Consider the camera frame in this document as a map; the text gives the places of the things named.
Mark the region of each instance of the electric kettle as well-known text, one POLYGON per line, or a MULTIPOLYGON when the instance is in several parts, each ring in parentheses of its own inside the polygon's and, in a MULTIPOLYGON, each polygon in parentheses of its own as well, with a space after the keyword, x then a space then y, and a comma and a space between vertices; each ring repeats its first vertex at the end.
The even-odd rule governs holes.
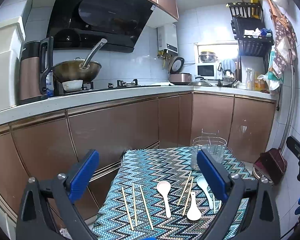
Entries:
POLYGON ((47 99, 46 77, 53 67, 53 37, 23 45, 19 71, 19 104, 47 99))

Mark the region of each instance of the metal screw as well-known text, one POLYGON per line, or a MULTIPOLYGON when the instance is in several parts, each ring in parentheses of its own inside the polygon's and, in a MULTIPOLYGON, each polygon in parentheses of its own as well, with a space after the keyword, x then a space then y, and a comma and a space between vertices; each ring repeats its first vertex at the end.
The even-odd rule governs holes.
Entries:
POLYGON ((34 177, 30 177, 30 178, 28 179, 28 182, 29 182, 29 183, 34 183, 34 182, 35 182, 35 178, 34 178, 34 177))
POLYGON ((238 174, 238 173, 231 173, 231 174, 230 174, 230 177, 231 177, 232 179, 238 179, 238 178, 239 178, 239 174, 238 174))
POLYGON ((262 182, 262 183, 268 183, 269 180, 268 180, 266 177, 262 177, 262 178, 261 178, 261 182, 262 182))
POLYGON ((58 179, 65 179, 66 175, 64 173, 59 173, 58 174, 58 179))

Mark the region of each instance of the range hood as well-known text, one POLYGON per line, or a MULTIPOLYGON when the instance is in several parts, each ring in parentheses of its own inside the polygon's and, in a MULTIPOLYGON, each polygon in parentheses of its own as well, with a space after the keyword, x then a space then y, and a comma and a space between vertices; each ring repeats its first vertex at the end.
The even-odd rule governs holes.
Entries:
POLYGON ((148 0, 56 0, 47 37, 55 49, 91 49, 102 38, 102 50, 133 52, 155 6, 148 0))

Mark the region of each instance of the dish rack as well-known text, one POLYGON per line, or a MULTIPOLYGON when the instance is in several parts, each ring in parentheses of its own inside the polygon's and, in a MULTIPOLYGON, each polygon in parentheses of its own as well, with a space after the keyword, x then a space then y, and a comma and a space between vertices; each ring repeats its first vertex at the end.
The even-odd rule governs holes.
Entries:
POLYGON ((231 27, 238 41, 239 55, 265 57, 274 44, 273 37, 244 35, 244 30, 265 28, 264 14, 260 3, 233 2, 228 3, 232 16, 231 27))
POLYGON ((226 150, 227 141, 217 137, 215 133, 204 133, 201 130, 201 136, 193 139, 190 166, 193 170, 199 171, 197 165, 197 154, 199 150, 209 152, 217 163, 223 162, 223 154, 226 150))

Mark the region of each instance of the patterned tablecloth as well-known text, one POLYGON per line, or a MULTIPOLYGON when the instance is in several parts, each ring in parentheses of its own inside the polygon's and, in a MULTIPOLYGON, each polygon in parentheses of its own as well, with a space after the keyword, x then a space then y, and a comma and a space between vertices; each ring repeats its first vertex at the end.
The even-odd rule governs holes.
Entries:
MULTIPOLYGON (((137 240, 151 236, 164 240, 199 239, 215 215, 213 210, 209 209, 204 192, 197 186, 197 178, 202 175, 200 172, 192 172, 192 176, 194 176, 192 191, 196 193, 196 202, 202 217, 198 221, 190 221, 186 215, 182 216, 190 182, 180 205, 177 206, 191 170, 190 157, 190 147, 128 151, 124 155, 122 166, 112 182, 106 201, 97 215, 92 229, 96 237, 99 240, 137 240), (171 190, 168 195, 171 209, 170 219, 167 219, 165 215, 163 198, 156 190, 157 183, 162 180, 166 180, 171 184, 171 190), (135 184, 137 227, 135 227, 134 221, 132 183, 135 184), (139 185, 142 186, 145 194, 147 207, 154 226, 153 231, 146 215, 139 185), (134 231, 131 230, 129 224, 121 186, 123 186, 125 191, 134 231)), ((252 178, 245 169, 244 164, 227 151, 224 155, 223 165, 229 172, 239 173, 241 177, 246 179, 252 178)), ((241 201, 236 217, 225 239, 235 235, 242 220, 247 201, 247 199, 241 201)), ((190 203, 191 200, 189 200, 186 212, 190 208, 190 203)))

